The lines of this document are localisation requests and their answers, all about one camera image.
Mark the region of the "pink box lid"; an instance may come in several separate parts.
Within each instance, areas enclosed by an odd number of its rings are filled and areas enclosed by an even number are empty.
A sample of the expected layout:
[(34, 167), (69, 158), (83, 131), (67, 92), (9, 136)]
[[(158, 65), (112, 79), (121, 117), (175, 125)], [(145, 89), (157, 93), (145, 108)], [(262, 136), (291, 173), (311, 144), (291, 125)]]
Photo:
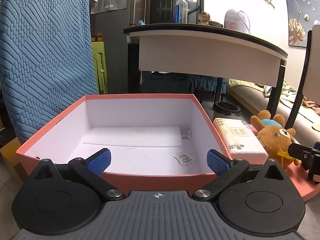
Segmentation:
[[(249, 128), (257, 136), (258, 132), (251, 124)], [(311, 199), (319, 193), (319, 186), (316, 186), (313, 182), (307, 179), (307, 172), (303, 170), (302, 166), (299, 164), (296, 166), (294, 163), (289, 165), (286, 169), (288, 176), (291, 181), (294, 183), (300, 195), (305, 201)]]

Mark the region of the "white tissue pack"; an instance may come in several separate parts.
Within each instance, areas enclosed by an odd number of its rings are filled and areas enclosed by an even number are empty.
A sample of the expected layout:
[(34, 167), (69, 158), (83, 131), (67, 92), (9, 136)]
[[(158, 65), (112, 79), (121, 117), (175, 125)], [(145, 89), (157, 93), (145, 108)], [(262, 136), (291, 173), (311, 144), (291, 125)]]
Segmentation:
[(213, 125), (232, 159), (242, 158), (250, 164), (264, 164), (268, 159), (268, 153), (245, 121), (215, 118)]

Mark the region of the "brown plush bear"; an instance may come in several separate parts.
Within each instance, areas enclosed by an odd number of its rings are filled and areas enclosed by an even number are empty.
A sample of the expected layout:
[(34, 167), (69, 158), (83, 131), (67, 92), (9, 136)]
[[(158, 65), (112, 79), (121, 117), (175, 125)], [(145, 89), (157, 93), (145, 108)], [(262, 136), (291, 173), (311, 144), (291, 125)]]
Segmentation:
[(289, 146), (295, 143), (295, 134), (294, 128), (286, 130), (280, 126), (270, 125), (258, 132), (257, 139), (268, 153), (269, 158), (276, 159), (286, 169), (292, 163), (296, 166), (300, 164), (300, 161), (291, 157), (288, 152)]

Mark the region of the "white desiccant packet front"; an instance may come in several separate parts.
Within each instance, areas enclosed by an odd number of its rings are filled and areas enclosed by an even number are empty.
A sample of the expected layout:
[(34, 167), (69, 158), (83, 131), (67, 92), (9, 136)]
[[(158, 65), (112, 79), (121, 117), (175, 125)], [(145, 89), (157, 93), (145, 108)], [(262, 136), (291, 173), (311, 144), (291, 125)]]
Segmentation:
[(186, 152), (175, 153), (173, 158), (178, 161), (181, 166), (189, 165), (195, 161), (195, 159)]

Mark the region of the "white desiccant packet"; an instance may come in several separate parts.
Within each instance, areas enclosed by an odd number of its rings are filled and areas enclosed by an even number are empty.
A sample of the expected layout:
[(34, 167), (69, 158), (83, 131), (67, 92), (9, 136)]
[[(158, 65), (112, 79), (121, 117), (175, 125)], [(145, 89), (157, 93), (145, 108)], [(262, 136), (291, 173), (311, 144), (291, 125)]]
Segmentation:
[(191, 131), (190, 129), (181, 129), (180, 135), (182, 140), (189, 140), (191, 139)]
[(195, 159), (186, 152), (175, 153), (173, 158), (178, 161), (181, 166), (189, 165), (195, 161)]

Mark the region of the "orange plush toy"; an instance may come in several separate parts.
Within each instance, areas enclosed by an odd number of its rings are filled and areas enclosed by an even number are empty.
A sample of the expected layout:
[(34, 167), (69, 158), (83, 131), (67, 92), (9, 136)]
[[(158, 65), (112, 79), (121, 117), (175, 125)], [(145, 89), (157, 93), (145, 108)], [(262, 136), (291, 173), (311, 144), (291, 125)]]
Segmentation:
[(262, 110), (257, 115), (250, 117), (250, 123), (257, 131), (260, 131), (266, 126), (280, 126), (284, 128), (286, 121), (281, 114), (271, 117), (271, 113), (268, 110)]

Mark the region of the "white desiccant packet back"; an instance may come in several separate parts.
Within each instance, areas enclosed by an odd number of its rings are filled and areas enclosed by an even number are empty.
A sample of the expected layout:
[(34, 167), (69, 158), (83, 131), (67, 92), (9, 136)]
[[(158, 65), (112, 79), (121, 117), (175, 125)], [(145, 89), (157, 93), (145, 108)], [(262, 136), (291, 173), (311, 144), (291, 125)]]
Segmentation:
[(190, 129), (181, 129), (180, 135), (182, 140), (189, 140), (191, 139), (191, 131)]

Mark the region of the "black round bin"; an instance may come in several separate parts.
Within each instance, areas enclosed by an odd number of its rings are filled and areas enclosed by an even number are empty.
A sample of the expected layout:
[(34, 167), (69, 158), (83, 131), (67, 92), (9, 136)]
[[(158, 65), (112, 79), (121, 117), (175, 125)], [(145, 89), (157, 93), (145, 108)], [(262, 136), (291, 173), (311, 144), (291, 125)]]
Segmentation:
[(241, 108), (239, 106), (227, 101), (215, 102), (213, 111), (213, 118), (235, 118), (241, 114)]

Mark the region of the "white black-framed chair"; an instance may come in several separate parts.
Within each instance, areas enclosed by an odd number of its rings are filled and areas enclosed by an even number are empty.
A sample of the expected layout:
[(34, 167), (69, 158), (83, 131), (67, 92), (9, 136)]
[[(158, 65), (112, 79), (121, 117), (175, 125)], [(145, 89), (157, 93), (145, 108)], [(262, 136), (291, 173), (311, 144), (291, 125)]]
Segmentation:
[(286, 129), (293, 127), (304, 96), (310, 98), (316, 103), (319, 103), (319, 39), (320, 37), (318, 24), (314, 25), (312, 29), (308, 31), (304, 67), (296, 98), (293, 103), (291, 113), (289, 114), (289, 118), (286, 122)]

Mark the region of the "pink cardboard box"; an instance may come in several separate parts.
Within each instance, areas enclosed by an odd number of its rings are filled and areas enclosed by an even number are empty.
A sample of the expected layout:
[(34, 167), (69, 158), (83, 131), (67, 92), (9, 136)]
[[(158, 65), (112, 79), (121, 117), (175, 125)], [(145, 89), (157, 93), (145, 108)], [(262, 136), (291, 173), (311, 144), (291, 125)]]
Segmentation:
[[(181, 129), (191, 139), (182, 140)], [(111, 164), (101, 177), (128, 193), (187, 191), (193, 193), (215, 179), (207, 153), (227, 154), (212, 121), (192, 94), (87, 95), (44, 125), (18, 150), (25, 171), (41, 159), (66, 164), (102, 148)], [(173, 158), (186, 152), (195, 161), (181, 166)]]

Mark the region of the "blue textured chair cover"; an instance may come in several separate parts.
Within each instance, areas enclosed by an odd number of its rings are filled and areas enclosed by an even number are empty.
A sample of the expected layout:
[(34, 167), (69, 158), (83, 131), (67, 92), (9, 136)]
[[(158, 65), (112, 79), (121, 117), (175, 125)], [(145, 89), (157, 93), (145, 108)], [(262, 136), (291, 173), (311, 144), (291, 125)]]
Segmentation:
[(1, 0), (1, 89), (20, 143), (98, 93), (89, 0)]

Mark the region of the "white black-edged table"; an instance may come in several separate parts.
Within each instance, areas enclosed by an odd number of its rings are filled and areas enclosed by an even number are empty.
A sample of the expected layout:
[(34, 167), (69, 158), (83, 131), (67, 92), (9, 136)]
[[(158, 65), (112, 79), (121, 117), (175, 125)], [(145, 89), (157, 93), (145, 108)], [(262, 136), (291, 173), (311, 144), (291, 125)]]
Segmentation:
[(129, 44), (139, 44), (139, 70), (268, 85), (272, 90), (267, 110), (275, 115), (288, 57), (278, 46), (239, 31), (200, 24), (146, 24), (123, 32)]

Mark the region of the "white pink kettle appliance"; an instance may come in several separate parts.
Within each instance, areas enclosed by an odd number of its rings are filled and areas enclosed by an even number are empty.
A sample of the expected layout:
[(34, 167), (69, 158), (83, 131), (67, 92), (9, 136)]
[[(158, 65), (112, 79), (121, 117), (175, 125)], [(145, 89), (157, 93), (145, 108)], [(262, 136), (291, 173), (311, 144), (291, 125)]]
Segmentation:
[(224, 28), (250, 34), (251, 25), (248, 16), (242, 10), (229, 9), (225, 14)]

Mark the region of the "small brown figurine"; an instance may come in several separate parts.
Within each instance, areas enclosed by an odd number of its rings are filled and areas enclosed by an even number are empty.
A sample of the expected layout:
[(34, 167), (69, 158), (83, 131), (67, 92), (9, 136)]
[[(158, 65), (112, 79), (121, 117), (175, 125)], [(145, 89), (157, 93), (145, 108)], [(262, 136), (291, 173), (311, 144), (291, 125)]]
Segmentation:
[(207, 12), (201, 12), (198, 14), (198, 19), (199, 19), (198, 24), (209, 25), (210, 14), (208, 14)]

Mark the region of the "clear water bottle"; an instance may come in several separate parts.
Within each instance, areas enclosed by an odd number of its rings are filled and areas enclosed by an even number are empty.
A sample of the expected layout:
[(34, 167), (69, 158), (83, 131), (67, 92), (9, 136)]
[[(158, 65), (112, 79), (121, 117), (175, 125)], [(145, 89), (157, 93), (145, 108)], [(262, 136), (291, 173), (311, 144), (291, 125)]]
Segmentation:
[(175, 5), (175, 23), (187, 23), (188, 3), (186, 0), (177, 0)]

